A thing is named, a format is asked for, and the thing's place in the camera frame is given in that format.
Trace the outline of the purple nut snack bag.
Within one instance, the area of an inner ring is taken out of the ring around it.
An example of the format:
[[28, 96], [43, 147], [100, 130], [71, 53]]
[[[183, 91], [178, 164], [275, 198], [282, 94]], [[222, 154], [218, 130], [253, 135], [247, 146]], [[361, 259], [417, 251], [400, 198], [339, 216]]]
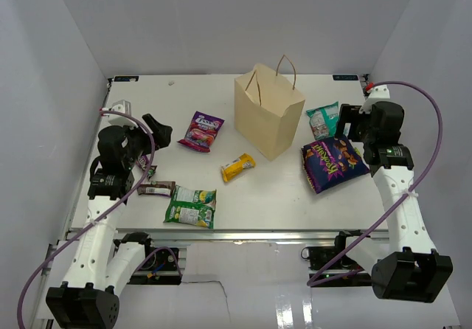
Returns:
[[369, 173], [346, 136], [328, 137], [301, 148], [302, 166], [316, 194]]

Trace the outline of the yellow snack packet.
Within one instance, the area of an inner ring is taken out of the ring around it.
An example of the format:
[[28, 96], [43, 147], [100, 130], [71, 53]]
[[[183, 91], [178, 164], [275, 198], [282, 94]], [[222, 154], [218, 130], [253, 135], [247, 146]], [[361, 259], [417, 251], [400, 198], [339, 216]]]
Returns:
[[244, 170], [251, 169], [255, 166], [255, 160], [247, 153], [244, 153], [236, 160], [221, 167], [223, 181], [227, 183], [241, 174]]

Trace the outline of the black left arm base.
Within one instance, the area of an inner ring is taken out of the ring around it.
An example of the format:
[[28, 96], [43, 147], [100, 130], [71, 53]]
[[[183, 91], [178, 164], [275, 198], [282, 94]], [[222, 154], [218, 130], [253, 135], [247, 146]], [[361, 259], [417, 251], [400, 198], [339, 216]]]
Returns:
[[166, 249], [160, 249], [131, 277], [128, 285], [179, 285], [177, 262]]

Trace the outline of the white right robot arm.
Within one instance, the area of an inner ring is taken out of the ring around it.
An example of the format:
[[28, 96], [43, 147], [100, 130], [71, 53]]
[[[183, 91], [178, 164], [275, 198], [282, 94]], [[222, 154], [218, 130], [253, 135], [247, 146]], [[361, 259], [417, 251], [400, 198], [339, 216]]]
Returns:
[[341, 105], [336, 136], [350, 125], [348, 139], [360, 142], [375, 186], [381, 195], [389, 248], [371, 237], [345, 236], [333, 250], [342, 269], [358, 264], [371, 277], [379, 299], [432, 303], [453, 271], [449, 256], [438, 253], [428, 235], [414, 193], [414, 163], [409, 149], [399, 143], [404, 110], [379, 101], [370, 108]]

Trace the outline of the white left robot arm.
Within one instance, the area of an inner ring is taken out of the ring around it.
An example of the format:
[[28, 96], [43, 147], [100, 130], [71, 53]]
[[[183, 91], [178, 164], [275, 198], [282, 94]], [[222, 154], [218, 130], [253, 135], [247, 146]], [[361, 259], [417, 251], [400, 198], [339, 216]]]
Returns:
[[173, 129], [151, 114], [112, 122], [98, 133], [98, 156], [89, 170], [86, 223], [69, 245], [77, 244], [72, 263], [58, 287], [46, 293], [46, 304], [61, 328], [113, 328], [119, 296], [138, 269], [150, 268], [156, 251], [144, 233], [121, 242], [111, 253], [117, 224], [131, 194], [140, 185], [133, 166], [141, 156], [153, 157], [171, 141]]

